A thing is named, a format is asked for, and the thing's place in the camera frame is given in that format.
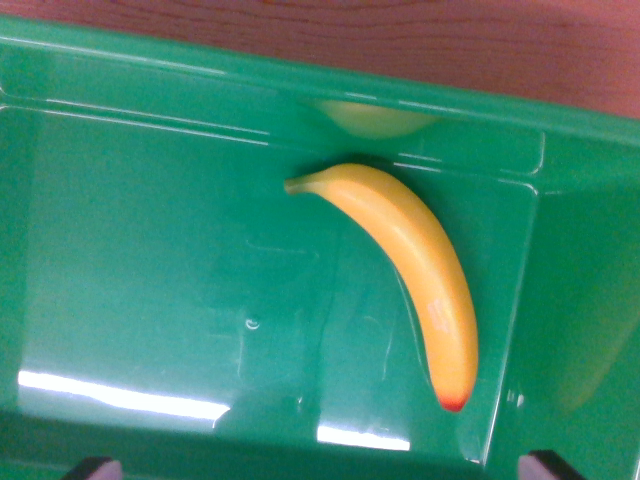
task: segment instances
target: banana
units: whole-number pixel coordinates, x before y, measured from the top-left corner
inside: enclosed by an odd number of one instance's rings
[[[433,213],[400,181],[364,165],[288,179],[285,190],[331,202],[391,258],[418,314],[436,397],[444,409],[460,411],[478,370],[476,318],[458,257]]]

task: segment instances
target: yellow banana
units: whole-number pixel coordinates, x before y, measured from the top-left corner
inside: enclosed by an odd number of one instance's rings
[[[478,335],[471,294],[442,226],[405,185],[375,168],[342,164],[285,180],[315,193],[362,226],[391,258],[418,313],[440,405],[458,412],[475,384]]]

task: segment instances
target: toy banana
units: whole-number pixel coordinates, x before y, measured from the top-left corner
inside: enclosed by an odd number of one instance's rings
[[[363,227],[391,258],[415,305],[440,405],[458,412],[476,380],[478,335],[471,294],[442,226],[405,185],[375,168],[342,164],[285,180],[315,193]]]

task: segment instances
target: yellow object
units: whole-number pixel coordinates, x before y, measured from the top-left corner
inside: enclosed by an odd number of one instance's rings
[[[400,181],[364,165],[337,165],[285,180],[285,190],[333,203],[391,258],[418,313],[438,401],[460,411],[478,370],[476,318],[458,257],[433,213]]]
[[[409,135],[438,119],[425,113],[337,100],[319,102],[318,109],[351,135],[372,140]]]

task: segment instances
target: wooden surface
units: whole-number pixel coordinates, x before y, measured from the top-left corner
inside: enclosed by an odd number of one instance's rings
[[[640,0],[0,0],[0,13],[640,118]]]

